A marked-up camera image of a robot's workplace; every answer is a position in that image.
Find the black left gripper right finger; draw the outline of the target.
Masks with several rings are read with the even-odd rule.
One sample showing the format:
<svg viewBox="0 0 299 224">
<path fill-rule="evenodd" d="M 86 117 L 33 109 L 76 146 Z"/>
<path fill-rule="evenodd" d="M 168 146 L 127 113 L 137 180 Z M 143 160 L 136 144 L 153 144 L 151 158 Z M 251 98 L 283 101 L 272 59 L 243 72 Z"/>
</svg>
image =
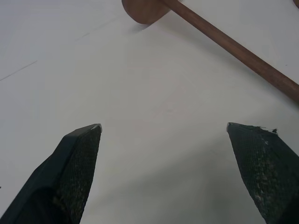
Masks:
<svg viewBox="0 0 299 224">
<path fill-rule="evenodd" d="M 299 157 L 277 130 L 229 122 L 227 133 L 244 185 L 268 224 L 299 222 Z"/>
</svg>

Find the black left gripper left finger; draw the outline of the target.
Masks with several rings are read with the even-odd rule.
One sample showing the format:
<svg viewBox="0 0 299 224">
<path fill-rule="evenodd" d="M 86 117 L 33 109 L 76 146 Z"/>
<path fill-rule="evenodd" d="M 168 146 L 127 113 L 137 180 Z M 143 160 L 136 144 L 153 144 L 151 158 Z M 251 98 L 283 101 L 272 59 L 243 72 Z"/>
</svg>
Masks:
<svg viewBox="0 0 299 224">
<path fill-rule="evenodd" d="M 78 224 L 93 182 L 101 124 L 65 135 L 25 182 L 2 224 Z"/>
</svg>

